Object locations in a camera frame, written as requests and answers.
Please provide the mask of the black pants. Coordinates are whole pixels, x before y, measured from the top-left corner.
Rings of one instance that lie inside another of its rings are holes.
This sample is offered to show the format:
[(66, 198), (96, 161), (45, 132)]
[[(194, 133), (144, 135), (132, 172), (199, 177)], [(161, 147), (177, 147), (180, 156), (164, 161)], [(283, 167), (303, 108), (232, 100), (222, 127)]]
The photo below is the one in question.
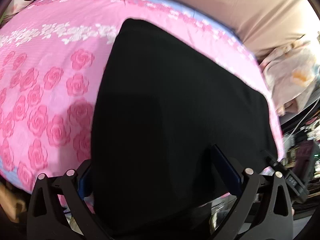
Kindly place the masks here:
[(127, 19), (91, 134), (94, 211), (112, 239), (210, 239), (195, 209), (226, 193), (214, 147), (261, 172), (278, 155), (263, 94), (163, 29)]

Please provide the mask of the pink rose bedsheet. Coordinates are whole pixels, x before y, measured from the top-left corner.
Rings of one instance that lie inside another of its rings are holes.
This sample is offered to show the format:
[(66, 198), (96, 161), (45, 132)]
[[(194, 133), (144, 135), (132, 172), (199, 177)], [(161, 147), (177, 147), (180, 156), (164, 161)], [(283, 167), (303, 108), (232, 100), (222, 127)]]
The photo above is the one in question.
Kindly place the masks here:
[(32, 193), (37, 176), (91, 158), (93, 116), (125, 20), (149, 22), (263, 94), (280, 160), (282, 134), (261, 70), (214, 20), (168, 0), (34, 0), (1, 29), (1, 175)]

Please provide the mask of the beige curtain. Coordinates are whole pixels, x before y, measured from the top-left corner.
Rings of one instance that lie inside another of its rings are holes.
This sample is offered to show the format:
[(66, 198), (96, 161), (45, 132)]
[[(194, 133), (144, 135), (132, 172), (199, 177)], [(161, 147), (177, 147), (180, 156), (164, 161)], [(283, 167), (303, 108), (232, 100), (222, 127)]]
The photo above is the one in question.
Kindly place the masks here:
[(301, 37), (317, 38), (319, 18), (308, 0), (175, 0), (232, 29), (257, 58)]

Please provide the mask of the pale pink crumpled blanket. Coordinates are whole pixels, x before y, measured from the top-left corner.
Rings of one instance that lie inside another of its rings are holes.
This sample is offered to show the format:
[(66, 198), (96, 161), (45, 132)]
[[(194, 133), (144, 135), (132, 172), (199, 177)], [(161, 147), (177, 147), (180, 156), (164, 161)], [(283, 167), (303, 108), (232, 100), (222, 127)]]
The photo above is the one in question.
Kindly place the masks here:
[(304, 35), (274, 49), (260, 64), (277, 114), (299, 113), (305, 107), (319, 77), (319, 40)]

